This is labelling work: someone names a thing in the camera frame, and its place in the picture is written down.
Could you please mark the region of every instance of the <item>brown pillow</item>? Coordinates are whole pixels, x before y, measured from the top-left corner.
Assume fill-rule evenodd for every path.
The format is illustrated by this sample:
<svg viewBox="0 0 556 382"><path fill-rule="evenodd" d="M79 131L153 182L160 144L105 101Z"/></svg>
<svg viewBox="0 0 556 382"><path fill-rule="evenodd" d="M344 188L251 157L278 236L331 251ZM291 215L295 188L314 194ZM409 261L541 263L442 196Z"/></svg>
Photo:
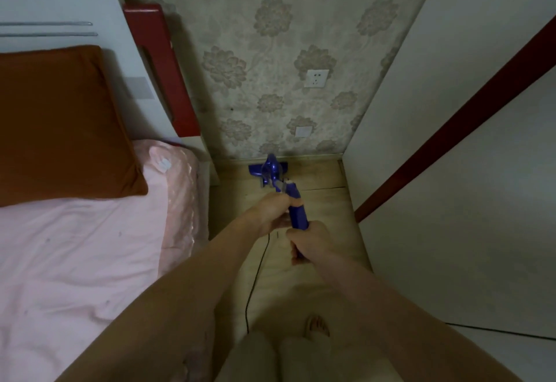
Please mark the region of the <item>brown pillow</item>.
<svg viewBox="0 0 556 382"><path fill-rule="evenodd" d="M147 194L102 51L0 54L0 207Z"/></svg>

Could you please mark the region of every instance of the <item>floor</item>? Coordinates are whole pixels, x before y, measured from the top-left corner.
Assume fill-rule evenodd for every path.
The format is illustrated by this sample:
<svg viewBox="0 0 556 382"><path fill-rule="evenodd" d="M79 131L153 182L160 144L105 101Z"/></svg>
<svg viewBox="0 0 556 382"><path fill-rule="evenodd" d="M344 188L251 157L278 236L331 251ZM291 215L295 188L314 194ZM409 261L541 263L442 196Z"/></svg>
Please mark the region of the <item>floor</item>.
<svg viewBox="0 0 556 382"><path fill-rule="evenodd" d="M370 267L341 161L299 158L288 162L288 177L301 191L309 220L323 221L342 252ZM210 192L211 237L266 193L258 179L249 175L247 162L218 164L217 171L221 184L211 187ZM262 331L278 346L285 336L301 335L306 318L318 313L330 326L332 359L343 380L400 381L388 359L358 327L350 305L323 283L313 266L290 265L290 246L284 232L271 234L249 304L250 329ZM215 375L229 350L246 334L245 304L266 243L266 237L255 243L216 308Z"/></svg>

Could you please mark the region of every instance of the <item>hand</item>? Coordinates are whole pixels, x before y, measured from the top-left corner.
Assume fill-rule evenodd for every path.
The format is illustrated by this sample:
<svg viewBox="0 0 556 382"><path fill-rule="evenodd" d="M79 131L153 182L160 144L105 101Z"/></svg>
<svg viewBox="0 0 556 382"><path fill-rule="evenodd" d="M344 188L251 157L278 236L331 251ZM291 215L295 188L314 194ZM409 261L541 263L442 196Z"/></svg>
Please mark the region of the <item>hand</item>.
<svg viewBox="0 0 556 382"><path fill-rule="evenodd" d="M309 228L304 231L290 228L286 231L286 237L290 240L293 265L309 261L318 265L329 253L334 252L330 231L320 221L311 221ZM302 252L305 259L297 258L297 250Z"/></svg>
<svg viewBox="0 0 556 382"><path fill-rule="evenodd" d="M284 193L269 193L247 213L253 214L260 226L259 237L266 236L277 228L291 226L288 208L302 206L303 200L294 199Z"/></svg>

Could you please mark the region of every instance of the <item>bed sheet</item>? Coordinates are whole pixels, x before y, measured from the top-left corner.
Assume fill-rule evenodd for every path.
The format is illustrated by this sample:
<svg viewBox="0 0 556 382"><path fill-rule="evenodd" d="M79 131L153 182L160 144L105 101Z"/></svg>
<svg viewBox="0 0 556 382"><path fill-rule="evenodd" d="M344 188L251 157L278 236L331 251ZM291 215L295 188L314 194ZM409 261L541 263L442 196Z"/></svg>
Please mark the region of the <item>bed sheet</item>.
<svg viewBox="0 0 556 382"><path fill-rule="evenodd" d="M139 294L191 253L197 160L134 142L147 196L0 209L0 379L51 382Z"/></svg>

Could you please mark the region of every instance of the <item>dark red wardrobe trim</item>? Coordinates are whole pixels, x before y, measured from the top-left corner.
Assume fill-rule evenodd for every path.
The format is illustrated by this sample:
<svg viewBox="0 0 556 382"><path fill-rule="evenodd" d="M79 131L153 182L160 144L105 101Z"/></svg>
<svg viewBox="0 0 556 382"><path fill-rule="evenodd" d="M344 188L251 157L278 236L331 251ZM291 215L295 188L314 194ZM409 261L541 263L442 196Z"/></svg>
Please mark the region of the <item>dark red wardrobe trim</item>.
<svg viewBox="0 0 556 382"><path fill-rule="evenodd" d="M357 208L355 220L369 216L555 65L556 17Z"/></svg>
<svg viewBox="0 0 556 382"><path fill-rule="evenodd" d="M172 112L172 126L179 137L200 136L201 129L172 49L170 31L159 4L124 5L123 14L138 46L152 60L159 89Z"/></svg>

